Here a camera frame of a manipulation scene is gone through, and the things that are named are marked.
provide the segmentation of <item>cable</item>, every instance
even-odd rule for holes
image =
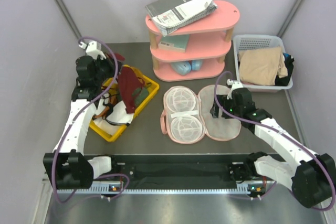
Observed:
[[[111,97],[115,97],[115,96],[117,96],[117,95],[120,95],[120,93],[117,93],[117,94],[110,94],[110,93],[109,93],[109,96],[108,96],[108,97],[103,97],[103,96],[102,96],[100,99],[102,99],[102,100],[103,100],[103,99],[108,99],[108,98],[111,98]]]
[[[272,130],[276,133],[279,133],[279,131],[273,127],[270,127],[268,125],[265,125],[265,124],[262,124],[262,123],[258,123],[258,122],[254,122],[254,121],[251,121],[251,120],[247,120],[247,119],[244,119],[244,118],[240,118],[238,116],[235,116],[235,115],[232,115],[230,114],[229,112],[227,112],[226,110],[224,110],[224,108],[221,106],[221,104],[219,103],[218,101],[218,98],[217,98],[217,86],[218,86],[218,83],[220,81],[220,79],[223,77],[223,75],[229,73],[230,76],[231,76],[231,79],[232,79],[232,73],[230,71],[224,71],[216,80],[216,84],[215,84],[215,89],[214,89],[214,96],[215,96],[215,101],[218,105],[218,107],[225,113],[227,114],[228,116],[234,118],[234,119],[237,119],[237,120],[240,120],[242,122],[246,122],[246,123],[251,123],[251,124],[255,124],[255,125],[259,125],[259,126],[262,126],[262,127],[265,127],[269,130]],[[282,135],[284,138],[286,138],[288,141],[290,141],[292,144],[296,145],[297,147],[301,148],[304,152],[306,152],[316,163],[317,165],[321,168],[322,172],[324,173],[324,175],[326,176],[327,178],[327,181],[330,185],[330,188],[331,188],[331,202],[329,204],[329,206],[325,207],[325,208],[316,208],[316,207],[312,207],[312,209],[315,209],[317,211],[328,211],[330,210],[334,204],[335,204],[335,200],[336,200],[336,192],[335,192],[335,187],[334,187],[334,184],[332,182],[332,179],[330,177],[330,175],[328,174],[327,170],[325,169],[325,167],[322,165],[322,163],[315,157],[315,155],[313,155],[304,145],[298,143],[297,141],[293,140],[292,138],[290,138],[289,136],[281,133],[280,135]]]
[[[80,109],[78,111],[78,113],[73,117],[72,119],[72,123],[69,124],[69,126],[67,127],[67,129],[65,130],[63,136],[61,137],[61,140],[56,148],[56,151],[55,151],[55,154],[54,154],[54,159],[52,160],[52,166],[51,166],[51,185],[52,185],[52,190],[53,190],[53,193],[54,193],[54,197],[55,197],[55,200],[60,203],[60,204],[63,204],[63,203],[66,203],[70,200],[70,198],[75,194],[76,190],[74,190],[70,196],[65,199],[64,201],[61,201],[59,196],[58,196],[58,193],[57,193],[57,187],[56,187],[56,163],[57,163],[57,157],[58,157],[58,154],[59,154],[59,151],[63,145],[63,142],[64,140],[66,139],[66,136],[68,135],[68,133],[70,132],[71,128],[72,128],[72,125],[74,124],[74,122],[77,120],[77,118],[79,117],[79,115],[88,107],[90,106],[91,104],[93,104],[94,102],[96,102],[97,100],[99,100],[105,93],[107,93],[109,91],[109,89],[112,87],[112,85],[115,83],[116,79],[117,79],[117,74],[118,74],[118,61],[117,61],[117,58],[115,57],[114,55],[114,52],[111,50],[111,48],[106,45],[103,41],[101,40],[98,40],[98,39],[95,39],[93,37],[82,37],[78,40],[78,43],[81,43],[83,40],[85,39],[89,39],[89,40],[93,40],[93,41],[96,41],[98,43],[101,43],[103,46],[105,46],[109,53],[112,55],[112,58],[114,60],[114,65],[115,65],[115,72],[114,72],[114,76],[113,76],[113,80],[111,81],[111,83],[108,85],[108,87],[102,91],[98,96],[96,96],[92,101],[90,101],[87,105],[85,105],[82,109]]]
[[[127,182],[126,184],[122,187],[122,189],[117,193],[115,194],[113,197],[110,197],[110,199],[116,199],[118,197],[120,197],[120,195],[127,189],[129,183],[130,183],[130,178],[126,175],[126,174],[122,174],[122,173],[115,173],[115,174],[106,174],[106,175],[102,175],[102,176],[99,176],[97,179],[102,179],[102,178],[109,178],[109,177],[116,177],[116,176],[120,176],[120,177],[124,177],[126,178]],[[76,204],[74,204],[73,206],[71,206],[70,208],[68,208],[68,210],[66,212],[64,212],[62,215],[58,215],[56,213],[56,205],[53,204],[53,211],[54,211],[54,215],[57,217],[57,218],[60,218],[64,215],[66,215],[68,212],[70,212],[73,208],[75,208],[76,206],[78,206],[79,204],[83,203],[84,201],[88,200],[88,199],[91,199],[91,198],[102,198],[101,195],[90,195],[88,197],[85,197],[84,199],[78,201]]]

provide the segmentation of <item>wooden post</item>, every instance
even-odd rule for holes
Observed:
[[[158,70],[159,67],[160,67],[159,61],[158,61],[157,59],[155,59],[154,56],[152,56],[152,60],[153,60],[153,68],[154,68],[155,70]]]
[[[226,55],[223,55],[223,56],[221,56],[220,58],[218,58],[218,62],[219,62],[219,63],[223,63],[224,60],[225,60],[225,56],[226,56]]]
[[[152,31],[149,30],[149,41],[151,43],[151,48],[156,49],[157,43],[156,43],[156,35],[152,33]]]
[[[231,41],[232,34],[233,34],[233,29],[234,29],[234,27],[229,29],[229,30],[226,30],[224,41],[226,41],[226,42]]]

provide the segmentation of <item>beige cloth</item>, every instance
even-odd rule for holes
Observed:
[[[288,75],[281,47],[240,51],[239,61],[242,82],[274,86],[277,75],[279,78]]]

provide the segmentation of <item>green book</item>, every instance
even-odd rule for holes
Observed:
[[[162,37],[158,47],[160,49],[185,52],[189,41],[189,34]]]

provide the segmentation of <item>red cloth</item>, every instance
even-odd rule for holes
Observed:
[[[134,71],[129,67],[122,67],[120,74],[118,75],[118,86],[122,101],[125,103],[126,112],[128,114],[135,112],[134,99],[132,94],[137,88],[143,87],[144,85],[136,77]]]
[[[111,55],[110,53],[105,52],[105,54],[106,54],[108,57],[110,57],[111,59],[113,59],[113,58],[112,58],[112,55]],[[125,58],[124,58],[122,55],[120,55],[119,53],[115,52],[114,55],[115,55],[117,61],[125,61]]]

